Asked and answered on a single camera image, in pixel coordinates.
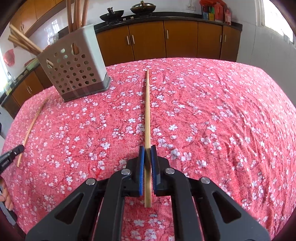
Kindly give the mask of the person's left hand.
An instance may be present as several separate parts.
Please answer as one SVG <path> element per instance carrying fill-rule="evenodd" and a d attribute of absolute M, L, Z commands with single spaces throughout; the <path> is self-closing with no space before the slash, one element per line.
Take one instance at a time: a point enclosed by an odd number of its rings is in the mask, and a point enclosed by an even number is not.
<path fill-rule="evenodd" d="M 13 202 L 11 200 L 11 195 L 8 191 L 8 187 L 6 185 L 5 180 L 1 177 L 1 202 L 4 202 L 5 207 L 12 211 L 14 208 Z"/>

